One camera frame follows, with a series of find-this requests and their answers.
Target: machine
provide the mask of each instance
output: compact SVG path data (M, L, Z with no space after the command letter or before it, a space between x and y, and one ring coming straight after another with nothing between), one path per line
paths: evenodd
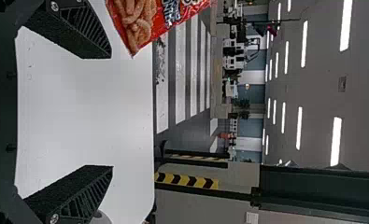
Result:
M81 59L109 59L112 53L88 0L0 0L0 224L90 223L106 195L112 167L83 166L26 199L14 186L18 150L15 38L22 26Z

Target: hazard tape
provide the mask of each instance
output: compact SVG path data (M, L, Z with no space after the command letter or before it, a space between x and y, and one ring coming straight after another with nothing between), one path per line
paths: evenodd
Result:
M178 185L197 189L219 189L219 180L190 175L155 173L155 183Z
M216 157L200 157L200 156L189 156L189 155L178 155L174 154L170 156L171 159L180 160L193 160L193 161L215 161L215 162L226 162L227 159L216 158Z

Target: white table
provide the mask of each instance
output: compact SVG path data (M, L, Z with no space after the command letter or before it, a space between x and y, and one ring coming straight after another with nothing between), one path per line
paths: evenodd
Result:
M154 201L151 45L132 60L104 1L91 2L111 60L84 61L20 30L15 182L24 198L82 165L113 165L101 209L114 223L140 224Z

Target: snack bag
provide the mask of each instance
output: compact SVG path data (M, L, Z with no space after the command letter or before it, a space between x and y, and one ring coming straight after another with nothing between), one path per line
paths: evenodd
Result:
M115 28L132 56L209 6L210 0L106 0Z

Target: fluorescent light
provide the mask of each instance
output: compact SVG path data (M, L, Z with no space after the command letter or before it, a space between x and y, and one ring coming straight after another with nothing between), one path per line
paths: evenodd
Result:
M272 80L272 59L269 61L269 80Z
M266 32L266 48L269 49L269 31Z
M284 56L284 74L287 75L289 70L289 41L286 41L286 54Z
M277 100L274 100L274 116L272 117L272 123L277 123Z
M269 135L266 135L266 142L265 142L265 156L268 155L269 152Z
M265 129L263 129L263 146L265 145Z
M265 66L265 83L268 82L268 64Z
M277 78L278 71L279 71L279 53L277 52L277 58L275 60L275 78Z
M339 147L341 144L341 128L342 119L335 117L333 125L333 141L332 141L332 157L330 160L330 165L335 166L339 163Z
M287 0L287 11L291 11L291 0Z
M352 20L353 0L344 0L342 13L341 44L339 50L344 51L349 48L350 23Z
M268 118L271 118L271 98L268 98Z
M301 67L305 67L306 64L306 42L307 42L307 30L308 30L308 21L304 21L304 30L303 30L303 50L301 53Z
M297 142L295 146L297 150L300 150L301 147L301 130L303 126L303 108L301 106L298 107L298 120L297 120Z
M284 127L286 124L286 102L282 104L282 133L284 133Z
M280 21L280 14L281 14L281 10L282 10L282 4L279 3L277 5L277 20Z

